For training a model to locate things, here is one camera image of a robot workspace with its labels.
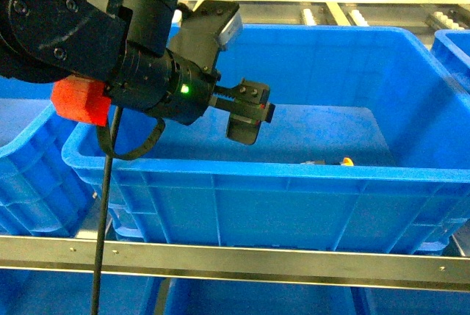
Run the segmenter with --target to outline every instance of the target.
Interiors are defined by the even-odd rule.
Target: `bin floor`
[[[15,139],[50,103],[50,100],[0,99],[0,147]]]
[[[168,121],[150,157],[299,164],[345,156],[361,166],[394,166],[372,112],[363,107],[278,105],[255,145],[224,138],[228,115],[209,108],[189,127]]]

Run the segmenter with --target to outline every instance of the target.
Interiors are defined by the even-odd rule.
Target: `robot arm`
[[[230,139],[253,144],[274,112],[270,89],[245,80],[220,87],[215,68],[242,27],[238,4],[179,6],[181,30],[166,48],[177,1],[0,0],[0,75],[56,82],[57,112],[98,126],[111,104],[185,125],[214,106],[231,113]]]

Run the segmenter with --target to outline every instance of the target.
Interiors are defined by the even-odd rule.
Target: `small object in bin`
[[[307,162],[302,162],[301,164],[327,164],[324,159],[316,160],[316,161],[307,161]],[[333,163],[333,166],[354,166],[354,162],[352,161],[351,158],[349,157],[344,157],[341,162]]]

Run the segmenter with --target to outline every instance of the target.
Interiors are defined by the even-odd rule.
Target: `green led light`
[[[183,86],[181,86],[181,93],[189,93],[188,85],[183,84]]]

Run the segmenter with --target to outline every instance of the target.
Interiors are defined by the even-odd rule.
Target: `screw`
[[[67,9],[69,9],[71,12],[78,12],[79,11],[79,6],[74,0],[67,0],[65,2],[65,5],[67,6]]]
[[[19,14],[19,15],[26,15],[29,11],[28,6],[24,1],[17,0],[13,2],[13,9]]]
[[[56,49],[54,49],[54,56],[58,60],[66,60],[67,59],[67,52],[63,48],[56,48]]]

